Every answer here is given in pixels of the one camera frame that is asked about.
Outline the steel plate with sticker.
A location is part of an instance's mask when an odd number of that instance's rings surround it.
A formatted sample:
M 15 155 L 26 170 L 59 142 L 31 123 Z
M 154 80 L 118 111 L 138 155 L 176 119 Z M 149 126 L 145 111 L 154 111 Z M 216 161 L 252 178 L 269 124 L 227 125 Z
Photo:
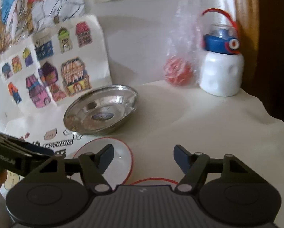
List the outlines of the steel plate with sticker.
M 64 126 L 74 134 L 109 134 L 137 110 L 138 93 L 125 85 L 109 85 L 90 91 L 66 109 Z

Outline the clear plastic bag red contents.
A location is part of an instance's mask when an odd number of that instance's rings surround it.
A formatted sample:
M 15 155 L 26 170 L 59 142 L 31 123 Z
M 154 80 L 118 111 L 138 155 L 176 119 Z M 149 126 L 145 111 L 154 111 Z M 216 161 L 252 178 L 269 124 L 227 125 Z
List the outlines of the clear plastic bag red contents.
M 202 28 L 200 0 L 180 0 L 173 28 L 167 38 L 164 78 L 173 86 L 186 86 L 198 79 Z

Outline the houses drawing paper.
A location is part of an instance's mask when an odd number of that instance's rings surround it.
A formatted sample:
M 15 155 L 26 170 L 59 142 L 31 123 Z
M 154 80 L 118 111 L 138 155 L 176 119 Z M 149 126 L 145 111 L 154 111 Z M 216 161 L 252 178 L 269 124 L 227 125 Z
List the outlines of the houses drawing paper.
M 0 107 L 7 120 L 73 102 L 112 83 L 95 15 L 36 33 L 0 56 Z

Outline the brown wooden door frame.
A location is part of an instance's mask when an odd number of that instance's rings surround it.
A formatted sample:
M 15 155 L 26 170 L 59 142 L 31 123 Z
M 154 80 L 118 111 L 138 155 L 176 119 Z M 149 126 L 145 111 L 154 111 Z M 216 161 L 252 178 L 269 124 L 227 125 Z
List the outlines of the brown wooden door frame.
M 268 66 L 266 47 L 271 3 L 268 0 L 234 1 L 240 48 L 245 59 L 242 88 L 247 93 L 260 97 L 264 93 L 265 71 Z

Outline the white blue water bottle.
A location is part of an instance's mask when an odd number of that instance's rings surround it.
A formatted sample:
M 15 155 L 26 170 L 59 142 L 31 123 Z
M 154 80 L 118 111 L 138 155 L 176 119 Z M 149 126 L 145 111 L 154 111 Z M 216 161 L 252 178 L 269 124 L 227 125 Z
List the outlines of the white blue water bottle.
M 214 96 L 234 96 L 240 90 L 244 69 L 237 23 L 229 13 L 218 8 L 206 9 L 202 15 L 209 12 L 225 16 L 229 24 L 212 24 L 209 33 L 203 36 L 205 56 L 199 86 Z

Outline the white printed tablecloth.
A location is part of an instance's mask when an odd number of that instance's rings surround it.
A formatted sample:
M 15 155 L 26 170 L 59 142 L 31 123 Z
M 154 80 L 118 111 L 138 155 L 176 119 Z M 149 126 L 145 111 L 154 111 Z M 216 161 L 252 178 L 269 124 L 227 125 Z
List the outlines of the white printed tablecloth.
M 133 151 L 129 181 L 146 177 L 179 180 L 174 145 L 218 158 L 231 153 L 277 188 L 282 206 L 276 223 L 284 227 L 284 122 L 245 91 L 216 97 L 201 89 L 175 88 L 163 81 L 141 85 L 138 109 L 114 137 Z

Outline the boy with fan drawing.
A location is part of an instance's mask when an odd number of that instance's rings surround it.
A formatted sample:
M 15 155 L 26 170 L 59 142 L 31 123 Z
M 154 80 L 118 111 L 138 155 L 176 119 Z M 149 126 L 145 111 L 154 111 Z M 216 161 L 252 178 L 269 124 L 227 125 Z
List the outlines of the boy with fan drawing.
M 31 34 L 84 13 L 83 0 L 0 0 L 0 55 Z

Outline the white bowl red rim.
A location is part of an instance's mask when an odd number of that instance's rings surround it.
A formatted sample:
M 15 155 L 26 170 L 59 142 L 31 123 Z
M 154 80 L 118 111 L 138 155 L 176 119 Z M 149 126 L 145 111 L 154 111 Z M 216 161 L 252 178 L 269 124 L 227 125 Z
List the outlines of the white bowl red rim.
M 77 158 L 83 153 L 97 153 L 107 144 L 114 147 L 114 158 L 108 168 L 105 170 L 103 177 L 114 190 L 117 185 L 124 184 L 132 173 L 133 154 L 131 149 L 123 141 L 112 137 L 102 137 L 94 139 L 82 146 L 71 148 L 66 158 Z
M 175 187 L 177 184 L 177 181 L 166 178 L 146 178 L 135 181 L 131 185 L 171 185 Z

